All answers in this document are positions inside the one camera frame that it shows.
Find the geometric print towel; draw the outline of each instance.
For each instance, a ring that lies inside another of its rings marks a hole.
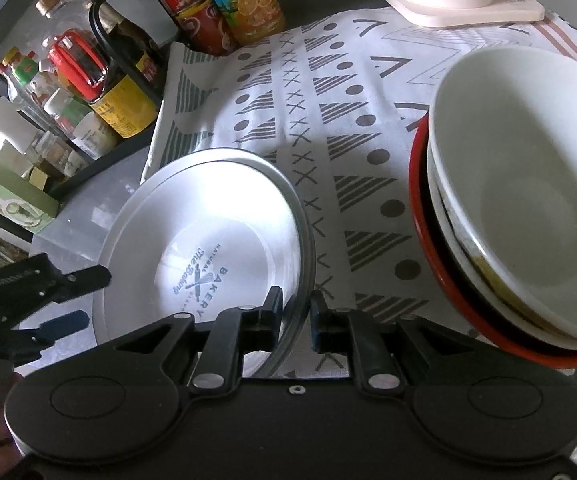
[[[408,162],[446,70],[474,49],[504,44],[577,60],[577,31],[549,12],[536,24],[432,30],[390,7],[349,10],[226,58],[174,43],[143,179],[195,150],[258,153],[303,201],[316,287],[329,306],[359,308],[382,322],[416,314],[478,337],[426,264],[409,212]],[[278,373],[347,372],[341,356],[310,350],[306,327]]]

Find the black mechanical arm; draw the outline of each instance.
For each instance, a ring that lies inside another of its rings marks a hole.
[[[1,478],[577,480],[570,378],[422,318],[329,310],[319,292],[313,349],[345,354],[350,378],[243,378],[244,355],[277,343],[282,304],[275,287],[214,322],[176,314],[26,377],[5,408],[25,458]]]

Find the striped cloth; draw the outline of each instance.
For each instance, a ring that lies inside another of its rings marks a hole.
[[[291,179],[317,247],[317,288],[333,308],[382,322],[415,313],[479,334],[450,306],[426,264],[408,205],[419,120],[461,56],[524,45],[577,60],[577,30],[555,14],[535,24],[430,30],[390,7],[350,10],[226,58],[171,49],[164,104],[143,178],[194,150],[265,157]],[[301,335],[286,377],[339,376],[339,356]]]

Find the white bowl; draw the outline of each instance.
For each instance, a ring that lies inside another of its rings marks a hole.
[[[471,258],[577,338],[577,62],[523,47],[476,51],[440,84],[429,129],[438,186],[477,249]]]
[[[438,189],[437,169],[435,168],[433,152],[430,149],[427,153],[427,174],[433,209],[444,240],[451,250],[451,255],[453,256],[457,266],[467,277],[471,285],[473,285],[473,287],[475,287],[484,298],[486,303],[493,307],[508,322],[512,323],[524,333],[534,337],[535,339],[559,348],[577,351],[577,339],[543,330],[539,326],[536,326],[529,320],[525,319],[525,317],[514,310],[513,307],[504,303],[504,301],[496,295],[496,292],[492,290],[492,288],[486,283],[485,279],[481,276],[481,272],[483,271],[481,269],[478,270],[475,264],[469,260],[469,256],[457,239],[456,233],[454,232],[454,226],[451,224],[451,219],[449,218],[448,211],[445,209],[440,190]],[[520,312],[526,314],[525,309],[520,310]]]
[[[215,320],[281,286],[289,308],[279,361],[306,317],[314,261],[301,202],[275,167],[244,150],[193,153],[140,186],[108,234],[100,264],[112,281],[93,297],[95,337],[101,344],[178,312]],[[247,355],[245,375],[267,358]]]

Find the screw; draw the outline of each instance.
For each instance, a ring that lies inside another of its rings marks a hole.
[[[377,374],[369,379],[369,386],[376,390],[395,390],[399,385],[399,378],[391,374]]]
[[[224,378],[218,374],[200,374],[193,379],[193,385],[200,390],[217,390],[224,384]]]
[[[288,392],[291,395],[304,395],[307,392],[307,389],[304,386],[299,386],[299,384],[296,384],[294,386],[291,386],[288,389]]]

